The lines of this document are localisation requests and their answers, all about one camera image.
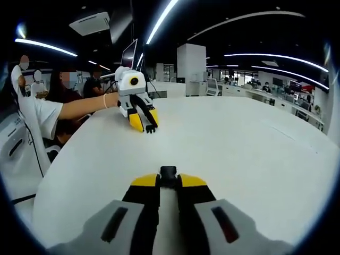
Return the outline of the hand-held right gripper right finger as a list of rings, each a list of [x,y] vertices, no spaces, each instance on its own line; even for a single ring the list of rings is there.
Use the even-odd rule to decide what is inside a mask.
[[[216,199],[207,183],[177,176],[179,221],[187,254],[291,254],[293,247],[271,240],[255,221],[225,199]]]

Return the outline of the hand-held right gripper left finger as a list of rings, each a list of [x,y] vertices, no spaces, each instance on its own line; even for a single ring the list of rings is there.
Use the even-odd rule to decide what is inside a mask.
[[[160,175],[130,184],[122,200],[113,200],[90,217],[81,234],[48,249],[49,254],[152,254],[159,224]]]

